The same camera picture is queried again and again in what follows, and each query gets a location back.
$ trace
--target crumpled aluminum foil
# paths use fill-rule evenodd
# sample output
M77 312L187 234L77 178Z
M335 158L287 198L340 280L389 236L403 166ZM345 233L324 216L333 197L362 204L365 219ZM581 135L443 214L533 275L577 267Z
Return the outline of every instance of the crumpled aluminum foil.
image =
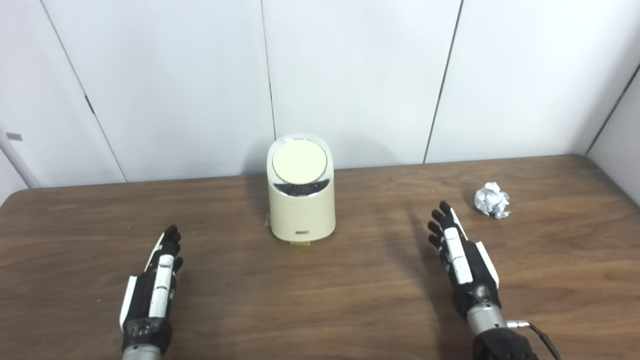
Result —
M476 191L475 204L481 213L493 214L495 218L506 218L511 213L504 211L509 205L509 195L501 191L497 183L486 183L484 188Z

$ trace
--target wooden surface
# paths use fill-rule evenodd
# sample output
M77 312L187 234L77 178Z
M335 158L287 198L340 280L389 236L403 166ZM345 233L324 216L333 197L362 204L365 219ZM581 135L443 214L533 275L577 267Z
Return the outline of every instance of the wooden surface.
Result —
M510 194L509 218L473 210L486 181ZM0 208L0 357L119 359L127 276L175 223L167 359L470 359L427 248L442 199L486 245L507 318L566 360L640 358L640 210L578 156L338 171L337 228L310 247L264 227L265 176L19 192Z

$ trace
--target cream trash can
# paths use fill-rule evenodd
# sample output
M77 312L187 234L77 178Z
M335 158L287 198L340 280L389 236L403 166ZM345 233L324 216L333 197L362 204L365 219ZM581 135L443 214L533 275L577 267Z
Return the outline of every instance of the cream trash can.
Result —
M271 230L293 243L320 240L335 229L333 158L311 134L276 140L267 155Z

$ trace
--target black cable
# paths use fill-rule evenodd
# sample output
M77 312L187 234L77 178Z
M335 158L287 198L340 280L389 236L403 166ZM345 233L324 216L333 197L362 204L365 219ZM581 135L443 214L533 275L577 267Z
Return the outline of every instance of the black cable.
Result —
M556 350L556 348L554 347L554 344L551 342L551 339L549 339L547 334L540 331L540 329L535 327L532 323L529 323L529 328L531 328L531 330L535 331L536 334L538 334L538 336L540 337L540 340L542 340L542 342L545 344L547 349L549 349L549 352L551 352L551 355L554 357L554 359L561 360L560 353L558 353L558 350Z

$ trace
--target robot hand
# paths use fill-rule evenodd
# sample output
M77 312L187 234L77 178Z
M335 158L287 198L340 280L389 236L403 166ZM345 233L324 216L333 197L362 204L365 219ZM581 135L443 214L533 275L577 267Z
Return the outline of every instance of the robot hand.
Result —
M498 297L499 278L495 267L481 242L468 240L456 212L444 201L440 211L433 210L431 215L439 223L429 222L429 242L440 253L440 260L447 270L453 286L453 304L463 318L469 311L480 305L501 308ZM498 321L506 326L504 320Z
M429 242L438 249L447 270L454 307L476 335L473 359L537 360L527 338L510 329L530 324L506 322L502 317L498 274L484 245L468 240L456 212L446 202L441 202L440 211L433 210L431 215L438 224L429 222L433 233Z
M180 237L178 228L171 225L160 235L145 271L129 277L120 310L123 360L158 360L171 344L175 274L183 264L182 258L176 258Z

